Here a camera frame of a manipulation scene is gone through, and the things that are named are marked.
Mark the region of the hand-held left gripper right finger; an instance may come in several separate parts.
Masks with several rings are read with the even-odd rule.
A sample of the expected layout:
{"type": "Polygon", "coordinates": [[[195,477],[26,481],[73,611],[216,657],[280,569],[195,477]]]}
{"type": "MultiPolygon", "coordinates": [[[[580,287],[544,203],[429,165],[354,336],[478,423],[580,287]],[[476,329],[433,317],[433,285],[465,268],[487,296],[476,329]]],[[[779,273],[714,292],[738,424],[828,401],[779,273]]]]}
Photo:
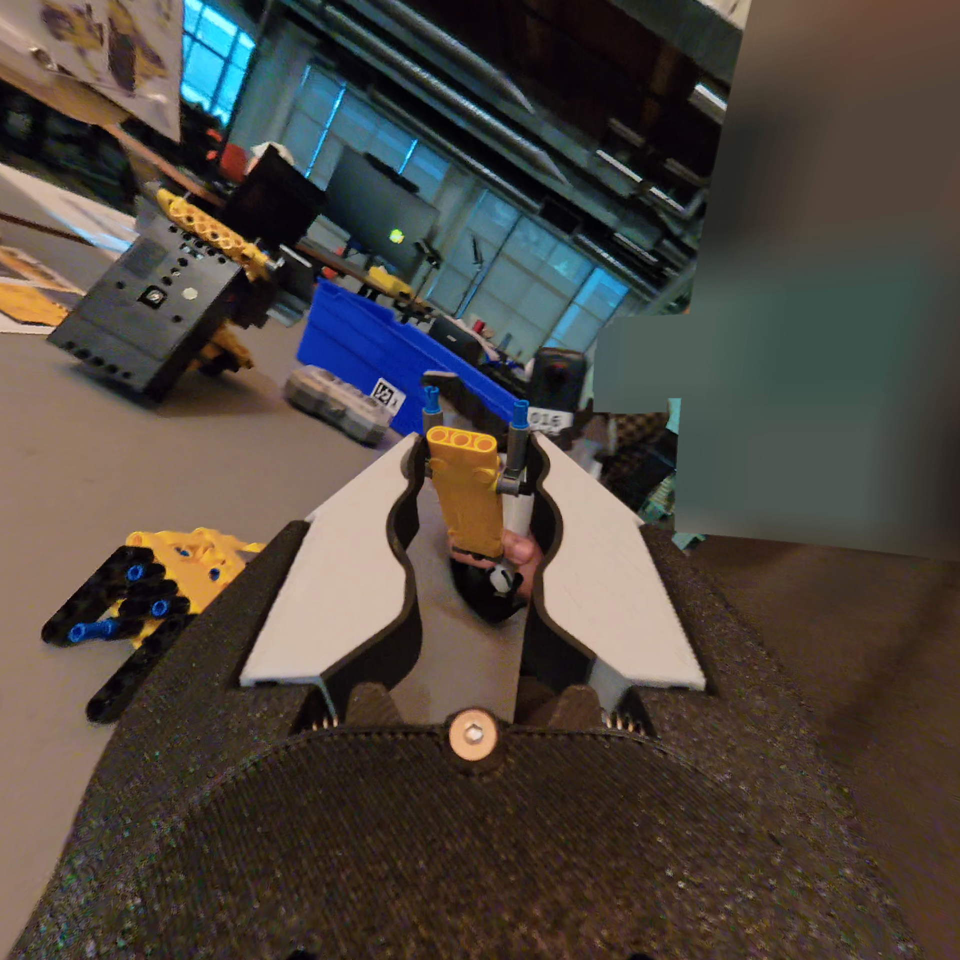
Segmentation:
{"type": "Polygon", "coordinates": [[[531,534],[542,551],[525,622],[525,673],[601,708],[633,690],[705,693],[707,673],[636,515],[545,435],[530,439],[531,534]]]}

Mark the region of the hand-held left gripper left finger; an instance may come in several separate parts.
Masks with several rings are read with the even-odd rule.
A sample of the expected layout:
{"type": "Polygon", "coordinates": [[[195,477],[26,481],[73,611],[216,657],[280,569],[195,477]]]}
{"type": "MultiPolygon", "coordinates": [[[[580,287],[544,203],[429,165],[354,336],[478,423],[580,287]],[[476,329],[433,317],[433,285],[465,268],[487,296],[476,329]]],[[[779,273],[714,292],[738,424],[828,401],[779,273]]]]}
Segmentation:
{"type": "Polygon", "coordinates": [[[307,517],[240,687],[313,687],[344,717],[357,686],[393,690],[412,672],[423,622],[409,547],[425,472],[426,439],[410,434],[307,517]]]}

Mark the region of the yellow brick panel assembly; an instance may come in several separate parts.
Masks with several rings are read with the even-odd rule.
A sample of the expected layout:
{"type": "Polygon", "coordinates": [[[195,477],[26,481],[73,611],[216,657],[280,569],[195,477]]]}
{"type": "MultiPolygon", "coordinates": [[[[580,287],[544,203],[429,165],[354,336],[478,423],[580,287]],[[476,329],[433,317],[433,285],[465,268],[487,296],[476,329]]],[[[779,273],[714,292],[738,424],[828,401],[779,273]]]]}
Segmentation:
{"type": "Polygon", "coordinates": [[[440,395],[437,385],[424,386],[422,425],[427,467],[450,546],[462,557],[500,562],[505,556],[503,498],[525,494],[529,404],[522,399],[513,403],[506,461],[501,462],[495,436],[446,425],[440,395]]]}

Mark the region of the yellow brick chassis assembly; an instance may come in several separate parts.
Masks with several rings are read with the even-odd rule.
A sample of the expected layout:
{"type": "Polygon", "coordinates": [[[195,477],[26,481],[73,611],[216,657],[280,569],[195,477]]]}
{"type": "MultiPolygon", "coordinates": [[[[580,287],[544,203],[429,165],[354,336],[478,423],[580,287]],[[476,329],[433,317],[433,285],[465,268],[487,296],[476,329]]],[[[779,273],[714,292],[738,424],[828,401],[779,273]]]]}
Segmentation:
{"type": "Polygon", "coordinates": [[[133,532],[41,629],[42,642],[73,648],[127,643],[130,654],[91,697],[88,723],[116,723],[187,627],[264,548],[209,528],[133,532]]]}

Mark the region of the person's right hand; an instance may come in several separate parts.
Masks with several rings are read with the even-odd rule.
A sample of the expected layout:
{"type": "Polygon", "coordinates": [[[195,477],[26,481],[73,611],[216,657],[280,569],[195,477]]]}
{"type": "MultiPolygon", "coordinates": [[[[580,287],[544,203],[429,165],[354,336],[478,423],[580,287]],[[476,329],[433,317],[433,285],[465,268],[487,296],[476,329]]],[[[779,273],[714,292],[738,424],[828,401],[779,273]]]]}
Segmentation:
{"type": "Polygon", "coordinates": [[[451,572],[455,587],[471,603],[493,606],[525,606],[532,597],[537,570],[544,558],[536,540],[504,529],[502,555],[498,560],[475,557],[449,541],[451,572]]]}

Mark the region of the blue plastic bin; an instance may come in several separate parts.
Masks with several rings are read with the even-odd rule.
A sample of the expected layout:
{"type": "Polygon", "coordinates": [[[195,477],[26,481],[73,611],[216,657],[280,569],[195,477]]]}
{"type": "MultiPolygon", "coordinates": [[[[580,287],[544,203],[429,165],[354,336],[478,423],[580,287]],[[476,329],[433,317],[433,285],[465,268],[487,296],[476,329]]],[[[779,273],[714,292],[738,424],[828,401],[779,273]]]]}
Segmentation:
{"type": "Polygon", "coordinates": [[[423,428],[424,372],[486,376],[414,324],[400,323],[389,308],[324,279],[315,289],[296,359],[380,403],[400,436],[423,428]]]}

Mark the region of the grey brick hub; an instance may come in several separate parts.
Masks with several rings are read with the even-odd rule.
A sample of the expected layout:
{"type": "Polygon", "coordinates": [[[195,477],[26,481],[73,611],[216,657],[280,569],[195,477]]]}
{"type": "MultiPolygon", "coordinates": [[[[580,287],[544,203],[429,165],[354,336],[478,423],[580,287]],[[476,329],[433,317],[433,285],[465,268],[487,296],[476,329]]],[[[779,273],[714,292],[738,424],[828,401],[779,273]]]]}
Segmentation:
{"type": "Polygon", "coordinates": [[[391,423],[384,406],[318,366],[293,370],[284,383],[283,396],[295,409],[337,428],[365,447],[378,446],[391,423]]]}

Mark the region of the black battery box assembly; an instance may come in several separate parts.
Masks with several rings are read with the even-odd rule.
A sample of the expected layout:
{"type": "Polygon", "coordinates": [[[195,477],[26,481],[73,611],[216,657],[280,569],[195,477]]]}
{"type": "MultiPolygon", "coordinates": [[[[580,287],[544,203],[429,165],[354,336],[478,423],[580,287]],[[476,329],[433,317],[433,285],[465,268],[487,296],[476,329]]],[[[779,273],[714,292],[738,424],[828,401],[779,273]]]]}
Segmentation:
{"type": "Polygon", "coordinates": [[[154,192],[155,215],[46,341],[90,376],[152,405],[211,361],[228,325],[261,327],[282,262],[200,209],[154,192]]]}

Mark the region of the yellow sticker sheet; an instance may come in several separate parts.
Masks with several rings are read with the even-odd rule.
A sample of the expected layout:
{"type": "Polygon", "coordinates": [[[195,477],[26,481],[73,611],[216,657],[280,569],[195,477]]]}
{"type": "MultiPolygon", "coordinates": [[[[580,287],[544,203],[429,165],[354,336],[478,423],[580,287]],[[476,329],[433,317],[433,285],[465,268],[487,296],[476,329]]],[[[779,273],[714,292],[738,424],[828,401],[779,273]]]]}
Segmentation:
{"type": "Polygon", "coordinates": [[[85,291],[15,246],[1,246],[2,323],[12,330],[52,330],[85,291]]]}

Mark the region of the white text leaflet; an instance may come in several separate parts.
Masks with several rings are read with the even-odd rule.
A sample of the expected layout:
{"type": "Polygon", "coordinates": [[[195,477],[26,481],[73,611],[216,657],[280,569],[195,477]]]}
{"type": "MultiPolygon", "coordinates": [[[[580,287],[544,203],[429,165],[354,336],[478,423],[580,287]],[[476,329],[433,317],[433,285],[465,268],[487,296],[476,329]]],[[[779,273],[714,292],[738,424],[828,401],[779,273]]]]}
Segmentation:
{"type": "Polygon", "coordinates": [[[134,217],[7,164],[1,164],[1,224],[117,255],[138,239],[134,217]]]}

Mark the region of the brick instruction booklet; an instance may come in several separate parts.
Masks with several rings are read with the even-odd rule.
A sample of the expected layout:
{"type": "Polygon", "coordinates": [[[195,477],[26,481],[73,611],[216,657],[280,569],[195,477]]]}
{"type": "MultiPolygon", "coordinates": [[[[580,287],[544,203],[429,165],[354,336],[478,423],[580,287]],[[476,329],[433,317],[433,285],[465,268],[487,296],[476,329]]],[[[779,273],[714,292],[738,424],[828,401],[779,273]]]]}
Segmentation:
{"type": "Polygon", "coordinates": [[[181,137],[181,1],[3,1],[2,81],[79,122],[181,137]]]}

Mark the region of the dark wall monitor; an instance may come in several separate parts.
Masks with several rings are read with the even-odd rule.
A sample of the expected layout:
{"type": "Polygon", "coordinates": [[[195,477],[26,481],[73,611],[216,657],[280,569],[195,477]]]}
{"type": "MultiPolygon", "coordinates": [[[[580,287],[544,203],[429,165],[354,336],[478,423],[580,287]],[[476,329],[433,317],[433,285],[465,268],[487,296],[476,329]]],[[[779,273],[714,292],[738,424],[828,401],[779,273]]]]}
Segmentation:
{"type": "Polygon", "coordinates": [[[423,242],[431,240],[439,219],[435,206],[350,147],[330,175],[320,215],[403,282],[412,282],[424,264],[423,242]]]}

